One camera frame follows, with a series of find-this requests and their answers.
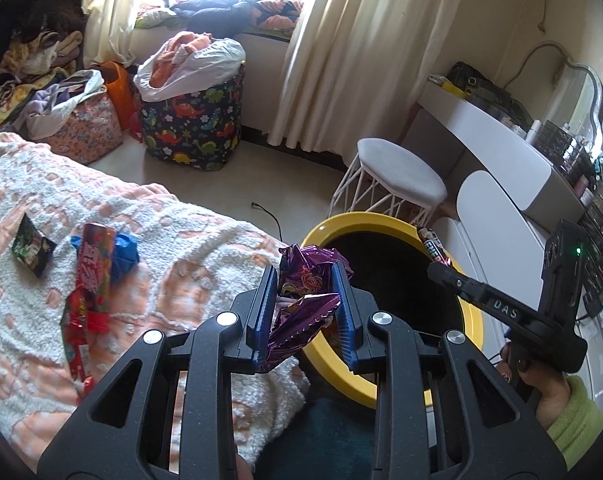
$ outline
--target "white floor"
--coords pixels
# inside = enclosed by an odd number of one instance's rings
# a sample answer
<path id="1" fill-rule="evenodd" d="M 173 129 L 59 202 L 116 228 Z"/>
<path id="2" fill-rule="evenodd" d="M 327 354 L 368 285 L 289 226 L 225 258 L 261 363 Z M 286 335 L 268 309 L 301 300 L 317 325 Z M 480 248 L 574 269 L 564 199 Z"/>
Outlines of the white floor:
<path id="1" fill-rule="evenodd" d="M 330 198 L 343 174 L 302 158 L 249 142 L 240 142 L 221 171 L 200 171 L 161 162 L 142 144 L 126 136 L 123 145 L 92 165 L 136 184 L 162 184 L 179 200 L 246 220 L 278 238 L 277 224 L 257 202 L 279 220 L 286 243 L 301 242 L 326 218 Z"/>

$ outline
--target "snack package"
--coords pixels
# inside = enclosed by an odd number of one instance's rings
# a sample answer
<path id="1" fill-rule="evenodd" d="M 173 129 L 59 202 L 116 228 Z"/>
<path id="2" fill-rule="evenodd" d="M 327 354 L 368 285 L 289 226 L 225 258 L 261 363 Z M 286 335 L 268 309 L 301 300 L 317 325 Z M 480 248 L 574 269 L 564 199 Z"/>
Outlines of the snack package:
<path id="1" fill-rule="evenodd" d="M 11 252 L 40 278 L 56 247 L 57 244 L 38 231 L 24 213 Z"/>
<path id="2" fill-rule="evenodd" d="M 428 227 L 422 227 L 417 231 L 417 234 L 434 262 L 439 262 L 447 266 L 451 264 L 451 259 L 446 255 L 443 244 L 435 234 L 435 231 Z"/>
<path id="3" fill-rule="evenodd" d="M 90 361 L 88 359 L 88 324 L 86 314 L 89 303 L 88 291 L 76 288 L 66 299 L 64 313 L 60 326 L 62 327 L 62 340 L 64 342 L 64 353 L 70 368 L 70 376 L 78 385 L 84 386 L 91 378 Z M 80 397 L 87 394 L 84 388 L 80 388 Z"/>
<path id="4" fill-rule="evenodd" d="M 325 294 L 330 291 L 330 269 L 337 262 L 343 262 L 348 279 L 353 271 L 348 260 L 339 251 L 316 245 L 300 248 L 295 244 L 284 247 L 279 252 L 278 289 L 281 296 L 301 298 L 306 294 Z"/>
<path id="5" fill-rule="evenodd" d="M 339 294 L 309 294 L 282 303 L 268 338 L 268 353 L 260 373 L 267 373 L 304 348 L 333 319 L 341 305 Z"/>
<path id="6" fill-rule="evenodd" d="M 87 327 L 93 332 L 108 332 L 110 276 L 116 236 L 112 227 L 92 223 L 84 226 L 75 289 L 85 291 Z"/>
<path id="7" fill-rule="evenodd" d="M 70 243 L 75 250 L 80 252 L 82 246 L 81 236 L 71 236 Z M 137 252 L 137 237 L 124 233 L 118 233 L 115 237 L 115 250 L 113 252 L 112 265 L 110 269 L 110 283 L 117 283 L 128 272 L 140 262 Z"/>

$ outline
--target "silver bolt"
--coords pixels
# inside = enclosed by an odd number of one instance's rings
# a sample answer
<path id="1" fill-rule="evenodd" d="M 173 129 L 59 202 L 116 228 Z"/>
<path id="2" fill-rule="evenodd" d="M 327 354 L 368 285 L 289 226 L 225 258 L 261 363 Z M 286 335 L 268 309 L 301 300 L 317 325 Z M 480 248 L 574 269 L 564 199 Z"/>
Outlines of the silver bolt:
<path id="1" fill-rule="evenodd" d="M 221 326 L 230 326 L 236 323 L 239 318 L 234 312 L 223 312 L 217 316 L 217 324 Z"/>
<path id="2" fill-rule="evenodd" d="M 392 316 L 387 312 L 375 312 L 373 314 L 373 321 L 378 325 L 387 325 L 392 321 Z"/>
<path id="3" fill-rule="evenodd" d="M 446 334 L 446 339 L 453 344 L 460 345 L 466 341 L 466 336 L 459 330 L 451 330 L 448 334 Z"/>
<path id="4" fill-rule="evenodd" d="M 149 345 L 154 345 L 162 340 L 163 334 L 159 330 L 149 330 L 144 334 L 144 342 Z"/>

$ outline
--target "green sleeve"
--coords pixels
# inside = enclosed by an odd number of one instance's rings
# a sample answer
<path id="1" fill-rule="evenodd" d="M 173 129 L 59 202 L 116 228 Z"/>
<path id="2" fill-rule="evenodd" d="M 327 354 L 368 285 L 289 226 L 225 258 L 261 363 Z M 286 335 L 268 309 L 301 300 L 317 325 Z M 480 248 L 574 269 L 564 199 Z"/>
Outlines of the green sleeve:
<path id="1" fill-rule="evenodd" d="M 548 428 L 548 434 L 564 455 L 570 469 L 603 429 L 603 412 L 588 398 L 584 381 L 580 377 L 570 376 L 567 380 L 571 391 L 568 406 Z"/>

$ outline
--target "yellow rim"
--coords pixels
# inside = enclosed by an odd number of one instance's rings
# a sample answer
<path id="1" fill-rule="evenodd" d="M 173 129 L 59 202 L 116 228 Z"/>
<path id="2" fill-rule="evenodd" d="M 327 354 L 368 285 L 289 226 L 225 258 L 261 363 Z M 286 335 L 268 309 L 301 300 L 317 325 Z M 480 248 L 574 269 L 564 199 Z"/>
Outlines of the yellow rim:
<path id="1" fill-rule="evenodd" d="M 412 225 L 390 216 L 364 212 L 344 213 L 326 219 L 307 235 L 302 246 L 325 246 L 329 241 L 353 231 L 370 231 L 390 235 L 409 243 L 422 253 L 428 254 L 417 236 L 417 229 Z M 453 266 L 461 272 L 454 260 Z M 464 332 L 475 343 L 475 346 L 481 349 L 484 343 L 481 311 L 463 300 L 459 300 L 459 304 L 463 316 Z M 348 370 L 321 332 L 306 346 L 304 353 L 322 377 L 345 396 L 370 408 L 376 406 L 377 386 Z M 424 402 L 427 406 L 432 405 L 433 398 L 430 390 L 424 392 Z"/>

